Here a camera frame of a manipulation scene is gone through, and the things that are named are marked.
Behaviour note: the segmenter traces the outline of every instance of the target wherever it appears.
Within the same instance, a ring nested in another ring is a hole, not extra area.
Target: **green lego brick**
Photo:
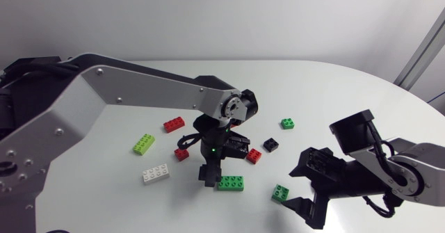
[[[220,191],[243,191],[244,178],[242,176],[222,176],[218,183]]]
[[[144,155],[148,148],[152,146],[154,142],[154,136],[145,134],[139,141],[134,145],[133,151],[139,155]]]
[[[283,202],[286,201],[287,194],[289,194],[289,189],[277,184],[273,190],[272,198],[279,202]]]
[[[285,118],[281,120],[281,126],[283,129],[293,129],[294,123],[291,118]]]

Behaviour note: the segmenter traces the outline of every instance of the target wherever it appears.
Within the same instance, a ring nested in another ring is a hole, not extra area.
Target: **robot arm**
[[[445,147],[414,144],[402,138],[384,141],[378,135],[369,110],[330,125],[344,154],[354,161],[333,156],[328,148],[309,148],[300,155],[292,177],[308,177],[315,190],[314,201],[294,198],[282,204],[306,220],[314,229],[323,229],[330,199],[362,196],[378,214],[390,218],[404,200],[445,206]],[[391,150],[385,157],[382,144]],[[387,210],[367,196],[384,193]]]
[[[252,92],[213,76],[190,79],[93,54],[23,60],[0,83],[0,212],[19,221],[34,207],[49,163],[86,136],[107,104],[195,109],[216,127],[241,124],[258,109]],[[25,225],[13,221],[5,223]]]

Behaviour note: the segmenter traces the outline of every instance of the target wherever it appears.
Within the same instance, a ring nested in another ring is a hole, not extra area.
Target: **metal frame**
[[[410,90],[445,45],[445,8],[426,34],[419,48],[398,75],[394,84]]]

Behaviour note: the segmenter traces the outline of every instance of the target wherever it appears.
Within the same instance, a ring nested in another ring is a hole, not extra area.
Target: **lego brick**
[[[170,120],[168,122],[164,122],[164,129],[167,133],[170,133],[170,132],[177,130],[185,125],[186,125],[186,123],[182,120],[182,118],[177,117],[177,118]]]
[[[143,174],[144,184],[151,184],[152,182],[156,182],[170,176],[166,163],[145,170],[142,172],[142,174]]]
[[[182,161],[188,157],[188,151],[187,150],[175,150],[175,156],[178,158],[179,161]]]
[[[263,146],[268,150],[269,152],[272,152],[278,148],[278,143],[273,140],[273,138],[270,138],[266,142],[264,142]]]
[[[154,136],[145,134],[133,147],[133,151],[139,155],[144,155],[154,142]]]
[[[249,154],[246,156],[246,159],[251,161],[253,164],[256,164],[261,157],[261,152],[257,151],[256,149],[251,149],[249,151]]]
[[[272,193],[272,198],[278,202],[286,201],[287,195],[289,194],[289,189],[285,188],[279,184],[275,187]]]
[[[218,183],[220,191],[243,191],[244,178],[242,176],[222,176]]]
[[[293,129],[294,123],[291,118],[285,118],[281,120],[281,126],[283,129]]]

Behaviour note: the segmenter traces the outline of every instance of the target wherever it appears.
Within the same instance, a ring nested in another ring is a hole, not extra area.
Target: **white table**
[[[414,95],[369,74],[310,61],[144,61],[156,69],[197,77],[215,75],[239,90],[249,88],[259,112],[234,131],[263,153],[256,165],[225,159],[223,175],[242,175],[243,192],[217,191],[198,181],[205,163],[199,143],[178,162],[177,140],[195,133],[198,111],[107,106],[88,136],[52,162],[37,199],[38,232],[313,232],[301,217],[271,200],[276,184],[288,199],[313,198],[309,180],[290,177],[300,153],[329,147],[345,157],[328,126],[370,109],[383,138],[445,145],[445,117]],[[181,116],[186,127],[166,134],[163,123]],[[296,127],[282,130],[282,118]],[[156,141],[144,156],[131,151],[144,134]],[[262,147],[273,137],[280,146]],[[167,163],[170,178],[143,185],[142,171]],[[381,203],[381,195],[373,196]],[[443,232],[445,208],[404,202],[391,219],[362,198],[331,200],[324,232]]]

